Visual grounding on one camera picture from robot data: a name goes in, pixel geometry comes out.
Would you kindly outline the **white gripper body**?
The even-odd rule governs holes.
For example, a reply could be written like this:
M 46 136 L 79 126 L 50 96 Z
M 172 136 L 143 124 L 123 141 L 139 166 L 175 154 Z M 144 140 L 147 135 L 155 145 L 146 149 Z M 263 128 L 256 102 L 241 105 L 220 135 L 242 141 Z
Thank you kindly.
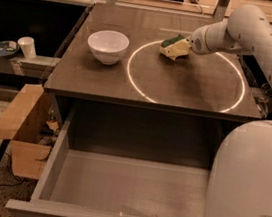
M 208 33 L 212 28 L 211 25 L 204 25 L 201 28 L 194 30 L 188 37 L 191 45 L 192 51 L 197 55 L 207 55 L 213 53 L 214 51 L 210 48 L 208 44 Z

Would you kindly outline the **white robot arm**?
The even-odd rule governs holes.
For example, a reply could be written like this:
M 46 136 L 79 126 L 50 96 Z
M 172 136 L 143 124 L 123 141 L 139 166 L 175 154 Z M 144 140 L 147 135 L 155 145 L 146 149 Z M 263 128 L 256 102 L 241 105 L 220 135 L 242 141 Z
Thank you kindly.
M 161 45 L 171 60 L 246 49 L 272 89 L 272 28 L 265 14 L 246 4 L 228 19 Z M 208 182 L 204 217 L 272 217 L 272 120 L 241 125 L 223 140 Z

